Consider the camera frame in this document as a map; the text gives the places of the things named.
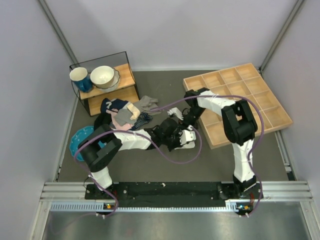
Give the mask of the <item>white underwear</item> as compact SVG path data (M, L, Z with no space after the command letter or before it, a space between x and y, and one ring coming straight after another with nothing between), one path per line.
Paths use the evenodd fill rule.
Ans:
M189 143L186 143L180 147L176 147L175 150L178 150L178 149L193 149L194 147L196 146L195 142L194 141L191 141Z

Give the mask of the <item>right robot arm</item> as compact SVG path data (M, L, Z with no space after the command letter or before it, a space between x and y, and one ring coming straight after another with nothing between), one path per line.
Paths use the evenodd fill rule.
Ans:
M252 149L258 125L248 101L221 97L205 87L187 91L184 98L190 110L183 117L183 124L192 125L205 110L221 117L224 135L233 148L233 192L237 197L245 198L257 183L252 170Z

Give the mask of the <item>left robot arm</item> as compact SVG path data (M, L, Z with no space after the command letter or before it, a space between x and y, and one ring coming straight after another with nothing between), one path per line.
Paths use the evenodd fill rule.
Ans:
M79 143L76 155L81 155L88 167L97 194L106 199L114 191L108 165L118 152L159 150L162 145L169 151L193 147L194 133L192 128L185 128L172 118L140 130L117 130L103 124Z

